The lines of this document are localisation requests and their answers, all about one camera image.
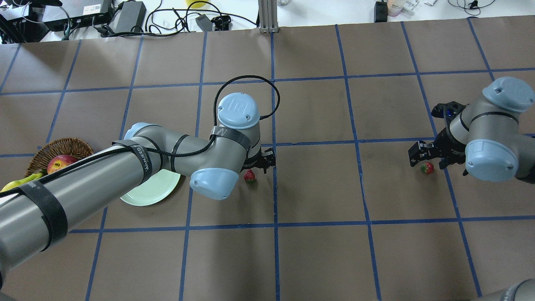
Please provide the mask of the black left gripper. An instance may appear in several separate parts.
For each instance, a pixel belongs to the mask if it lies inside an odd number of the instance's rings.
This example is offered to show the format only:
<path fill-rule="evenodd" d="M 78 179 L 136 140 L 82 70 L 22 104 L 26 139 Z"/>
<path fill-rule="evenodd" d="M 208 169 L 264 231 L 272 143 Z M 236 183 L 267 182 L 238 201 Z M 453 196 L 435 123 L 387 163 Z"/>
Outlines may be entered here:
<path fill-rule="evenodd" d="M 264 173 L 271 167 L 276 166 L 275 150 L 268 148 L 264 152 L 260 149 L 257 154 L 247 158 L 243 165 L 242 170 L 249 170 L 252 168 L 262 169 Z"/>

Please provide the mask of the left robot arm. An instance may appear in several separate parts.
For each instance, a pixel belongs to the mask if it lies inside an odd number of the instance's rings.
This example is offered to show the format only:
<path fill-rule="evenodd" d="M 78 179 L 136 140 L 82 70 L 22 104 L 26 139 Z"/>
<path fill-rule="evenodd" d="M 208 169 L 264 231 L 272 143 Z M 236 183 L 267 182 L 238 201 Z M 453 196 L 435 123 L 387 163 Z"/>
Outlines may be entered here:
<path fill-rule="evenodd" d="M 228 198 L 239 174 L 275 166 L 275 152 L 260 143 L 254 99 L 232 93 L 214 105 L 208 141 L 156 124 L 138 122 L 124 139 L 41 179 L 1 194 L 1 280 L 110 202 L 161 170 L 190 178 L 190 187 L 214 200 Z"/>

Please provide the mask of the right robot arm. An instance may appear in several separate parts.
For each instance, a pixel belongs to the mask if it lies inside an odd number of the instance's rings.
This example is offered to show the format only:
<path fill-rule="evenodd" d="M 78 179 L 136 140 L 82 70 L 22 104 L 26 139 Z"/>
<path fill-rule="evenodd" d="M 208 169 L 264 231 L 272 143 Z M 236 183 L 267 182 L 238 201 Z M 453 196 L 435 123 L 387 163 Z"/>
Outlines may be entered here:
<path fill-rule="evenodd" d="M 410 165 L 441 158 L 440 169 L 463 164 L 463 175 L 482 181 L 533 184 L 535 142 L 519 132 L 520 114 L 533 105 L 533 89 L 514 77 L 494 80 L 470 104 L 437 104 L 431 114 L 443 119 L 445 128 L 434 141 L 420 140 L 408 150 Z"/>

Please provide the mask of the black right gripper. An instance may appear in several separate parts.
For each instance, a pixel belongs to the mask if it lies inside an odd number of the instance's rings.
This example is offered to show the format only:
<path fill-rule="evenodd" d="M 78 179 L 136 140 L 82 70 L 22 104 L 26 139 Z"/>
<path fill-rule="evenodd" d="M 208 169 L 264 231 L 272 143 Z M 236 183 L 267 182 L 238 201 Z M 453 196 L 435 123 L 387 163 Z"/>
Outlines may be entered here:
<path fill-rule="evenodd" d="M 419 162 L 440 158 L 440 169 L 449 165 L 464 164 L 466 162 L 466 145 L 456 140 L 447 130 L 439 132 L 434 141 L 427 143 L 417 141 L 408 150 L 410 166 L 416 166 Z"/>

